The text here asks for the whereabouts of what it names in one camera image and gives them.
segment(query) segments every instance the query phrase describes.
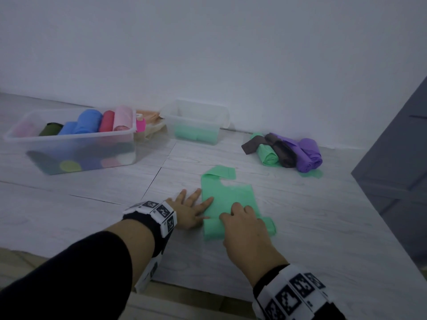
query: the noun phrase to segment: person's left hand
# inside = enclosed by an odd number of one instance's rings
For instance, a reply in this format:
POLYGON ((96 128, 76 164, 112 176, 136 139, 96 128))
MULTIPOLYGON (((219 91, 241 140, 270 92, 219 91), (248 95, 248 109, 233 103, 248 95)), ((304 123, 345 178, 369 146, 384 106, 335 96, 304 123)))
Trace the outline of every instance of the person's left hand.
POLYGON ((205 212, 205 210, 211 205, 214 198, 210 197, 206 201, 193 206, 201 194, 201 189, 198 188, 195 193, 191 194, 185 200, 186 194, 187 190, 183 189, 181 193, 178 194, 175 201, 168 198, 166 202, 176 211, 178 221, 176 228, 188 230, 203 225, 203 219, 209 219, 209 217, 199 215, 205 212))

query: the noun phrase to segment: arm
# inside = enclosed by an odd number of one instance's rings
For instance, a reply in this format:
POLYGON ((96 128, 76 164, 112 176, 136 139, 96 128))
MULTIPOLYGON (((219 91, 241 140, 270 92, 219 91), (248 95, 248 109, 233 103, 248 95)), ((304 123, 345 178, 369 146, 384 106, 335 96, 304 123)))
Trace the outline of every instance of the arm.
POLYGON ((253 287, 260 319, 345 319, 328 289, 310 272, 297 268, 275 249, 264 222, 250 206, 234 203, 220 219, 226 229, 228 257, 253 287))
MULTIPOLYGON (((201 225, 198 216, 210 198, 192 207, 200 189, 167 202, 177 214, 177 228, 201 225)), ((155 251, 153 232, 137 220, 126 219, 68 247, 63 252, 0 291, 0 309, 11 318, 25 315, 117 319, 131 288, 141 278, 155 251)))

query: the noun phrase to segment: person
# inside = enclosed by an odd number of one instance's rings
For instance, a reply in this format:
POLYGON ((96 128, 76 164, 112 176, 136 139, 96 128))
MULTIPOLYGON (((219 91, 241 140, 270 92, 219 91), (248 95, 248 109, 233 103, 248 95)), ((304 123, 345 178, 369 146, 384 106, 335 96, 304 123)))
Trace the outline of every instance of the person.
MULTIPOLYGON (((202 213, 214 198, 195 205, 200 193, 197 189, 185 199, 182 190, 175 200, 130 207, 123 220, 72 244, 0 291, 2 317, 118 319, 132 287, 152 278, 173 228, 203 224, 202 213)), ((253 287, 258 318, 345 318, 323 283, 275 249, 250 206, 234 203, 220 219, 227 255, 253 287)))

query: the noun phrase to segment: black sleeve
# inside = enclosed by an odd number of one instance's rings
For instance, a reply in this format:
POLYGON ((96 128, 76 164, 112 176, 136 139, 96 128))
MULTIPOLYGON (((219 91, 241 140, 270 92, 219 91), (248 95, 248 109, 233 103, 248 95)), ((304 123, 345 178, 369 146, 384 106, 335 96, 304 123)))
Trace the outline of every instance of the black sleeve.
MULTIPOLYGON (((276 276, 279 274, 279 272, 282 269, 284 269, 286 266, 288 265, 277 266, 272 270, 269 270, 263 277, 261 277, 258 283, 255 284, 253 289, 255 299, 258 298, 264 286, 267 286, 272 280, 274 280, 276 276)), ((274 319, 271 319, 268 316, 268 314, 264 312, 264 310, 263 310, 263 314, 266 319, 274 320, 274 319)), ((312 320, 321 320, 321 319, 345 320, 345 316, 339 311, 339 309, 336 307, 334 303, 325 303, 323 307, 317 310, 317 312, 314 314, 314 318, 312 318, 312 320)))
POLYGON ((5 319, 118 319, 131 286, 132 263, 125 243, 101 231, 0 291, 0 310, 5 319))

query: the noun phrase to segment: plastic bin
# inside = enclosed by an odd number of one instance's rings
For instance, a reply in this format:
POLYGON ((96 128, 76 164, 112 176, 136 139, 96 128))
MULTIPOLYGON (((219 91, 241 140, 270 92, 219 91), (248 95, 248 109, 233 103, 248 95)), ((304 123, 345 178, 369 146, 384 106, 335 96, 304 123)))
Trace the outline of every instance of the plastic bin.
MULTIPOLYGON (((34 110, 22 117, 4 135, 4 140, 23 147, 31 161, 45 174, 53 175, 68 172, 130 165, 135 163, 136 150, 134 132, 136 113, 133 112, 133 125, 129 130, 93 134, 38 136, 46 123, 77 121, 80 113, 88 109, 34 110)), ((94 108, 104 113, 115 108, 94 108)))
POLYGON ((170 137, 216 144, 220 128, 228 128, 230 116, 226 107, 176 100, 160 113, 170 137))

